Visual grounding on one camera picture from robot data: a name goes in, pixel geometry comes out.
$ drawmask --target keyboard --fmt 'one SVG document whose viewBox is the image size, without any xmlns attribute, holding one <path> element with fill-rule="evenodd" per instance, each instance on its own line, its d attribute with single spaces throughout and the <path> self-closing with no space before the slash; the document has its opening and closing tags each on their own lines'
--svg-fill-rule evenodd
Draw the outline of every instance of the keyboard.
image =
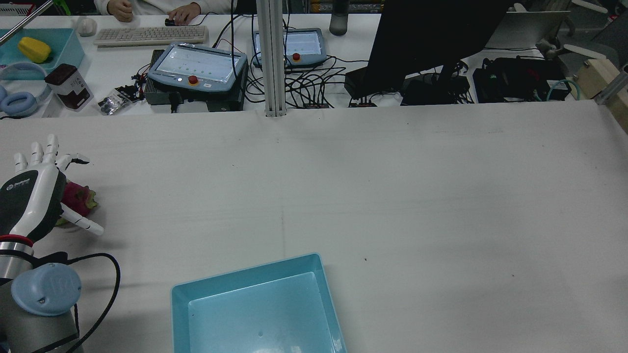
<svg viewBox="0 0 628 353">
<path fill-rule="evenodd" d="M 104 28 L 98 32 L 94 45 L 169 45 L 174 41 L 205 43 L 207 35 L 206 26 Z"/>
</svg>

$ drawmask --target blue plastic tray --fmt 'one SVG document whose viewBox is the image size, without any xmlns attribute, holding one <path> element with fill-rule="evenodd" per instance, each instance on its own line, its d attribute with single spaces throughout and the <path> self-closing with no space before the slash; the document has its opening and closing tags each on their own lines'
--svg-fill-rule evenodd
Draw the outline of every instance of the blue plastic tray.
<svg viewBox="0 0 628 353">
<path fill-rule="evenodd" d="M 346 353 L 318 254 L 172 288 L 175 353 Z"/>
<path fill-rule="evenodd" d="M 0 36 L 8 31 L 0 30 Z M 48 73 L 52 72 L 61 63 L 74 65 L 78 68 L 85 56 L 79 38 L 71 28 L 24 28 L 0 46 L 0 68 L 16 62 L 30 62 L 18 49 L 18 43 L 23 37 L 41 40 L 50 46 L 51 52 L 48 60 L 40 64 Z M 10 75 L 7 79 L 42 80 L 43 78 L 40 73 L 28 71 L 20 72 L 19 76 Z"/>
</svg>

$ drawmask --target person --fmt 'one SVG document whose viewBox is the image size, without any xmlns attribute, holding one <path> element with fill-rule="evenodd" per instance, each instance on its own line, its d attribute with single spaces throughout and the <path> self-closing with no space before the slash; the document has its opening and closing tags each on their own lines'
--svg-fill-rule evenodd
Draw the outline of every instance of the person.
<svg viewBox="0 0 628 353">
<path fill-rule="evenodd" d="M 101 14 L 111 14 L 120 22 L 131 22 L 133 14 L 167 14 L 177 26 L 186 26 L 199 14 L 230 13 L 232 0 L 94 0 Z"/>
</svg>

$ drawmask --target white desk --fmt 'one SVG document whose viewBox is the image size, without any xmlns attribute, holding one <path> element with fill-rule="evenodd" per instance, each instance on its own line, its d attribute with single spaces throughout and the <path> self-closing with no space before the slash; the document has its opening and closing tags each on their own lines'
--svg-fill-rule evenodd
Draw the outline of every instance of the white desk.
<svg viewBox="0 0 628 353">
<path fill-rule="evenodd" d="M 113 16 L 91 16 L 102 28 L 117 27 L 142 27 L 142 26 L 163 26 L 165 16 L 135 16 L 131 23 L 118 22 Z M 195 19 L 193 24 L 200 22 L 202 17 Z M 2 18 L 0 27 L 10 28 L 18 18 L 4 17 Z M 28 25 L 29 28 L 74 28 L 78 17 L 65 16 L 41 16 L 36 18 Z M 229 22 L 229 15 L 209 15 L 203 22 L 203 25 L 209 29 L 209 40 L 206 45 L 211 46 L 220 33 L 223 26 Z M 349 18 L 349 28 L 347 34 L 343 36 L 333 36 L 329 33 L 330 15 L 329 14 L 293 14 L 290 16 L 290 25 L 297 28 L 321 28 L 323 36 L 327 42 L 328 54 L 334 55 L 344 60 L 368 60 L 373 39 L 377 31 L 379 22 L 378 14 L 351 14 Z M 254 29 L 257 30 L 257 19 L 254 20 Z M 230 31 L 227 30 L 222 36 L 230 40 Z M 251 46 L 251 19 L 238 18 L 235 21 L 235 46 L 246 52 L 249 58 L 252 57 Z M 33 117 L 58 117 L 58 116 L 91 116 L 98 115 L 100 112 L 95 108 L 97 100 L 106 97 L 109 92 L 121 85 L 130 85 L 133 83 L 131 76 L 134 75 L 143 65 L 150 63 L 153 50 L 164 48 L 164 46 L 139 46 L 139 47 L 122 47 L 122 48 L 97 48 L 92 44 L 94 37 L 79 37 L 80 43 L 85 52 L 85 57 L 79 72 L 87 82 L 88 86 L 95 95 L 95 99 L 90 106 L 84 108 L 80 112 L 72 112 L 65 109 L 57 99 L 49 99 L 47 109 L 40 111 Z M 222 41 L 219 48 L 230 50 L 229 45 Z M 504 51 L 488 51 L 484 50 L 466 61 L 472 68 L 467 76 L 471 76 L 473 68 L 482 66 L 482 59 L 488 57 L 494 59 L 497 57 L 514 56 L 514 55 L 538 55 L 538 52 L 504 52 Z M 338 62 L 338 66 L 347 67 L 347 71 L 351 71 L 360 67 L 364 67 L 365 63 L 342 63 Z M 331 62 L 325 64 L 326 67 L 331 66 Z M 254 68 L 254 74 L 257 77 L 262 75 L 260 69 Z M 343 77 L 334 79 L 335 81 L 343 81 Z M 475 96 L 475 89 L 471 87 L 470 92 Z M 325 97 L 335 107 L 346 107 L 350 97 L 346 93 L 342 84 L 327 85 L 325 89 Z M 263 99 L 263 96 L 251 96 L 252 100 Z M 398 106 L 401 102 L 401 96 L 387 95 L 375 96 L 373 102 L 378 106 Z M 245 101 L 245 110 L 264 110 L 263 103 L 252 104 Z M 179 106 L 178 112 L 204 112 L 207 107 L 203 102 L 186 102 Z M 135 103 L 132 108 L 123 115 L 136 114 L 154 114 L 154 113 L 170 113 L 170 106 L 151 106 L 146 101 Z"/>
<path fill-rule="evenodd" d="M 628 347 L 628 136 L 592 101 L 2 121 L 0 178 L 48 133 L 106 233 L 36 254 L 122 266 L 86 352 L 171 352 L 173 285 L 310 252 L 349 352 Z M 74 267 L 84 332 L 113 269 Z"/>
</svg>

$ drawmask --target blue cap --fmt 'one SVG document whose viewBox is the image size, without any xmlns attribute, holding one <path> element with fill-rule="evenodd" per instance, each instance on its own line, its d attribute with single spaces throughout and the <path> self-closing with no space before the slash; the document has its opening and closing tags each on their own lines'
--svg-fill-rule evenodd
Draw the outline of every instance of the blue cap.
<svg viewBox="0 0 628 353">
<path fill-rule="evenodd" d="M 69 266 L 50 263 L 21 273 L 11 284 L 13 300 L 39 316 L 67 312 L 80 298 L 79 275 Z"/>
</svg>

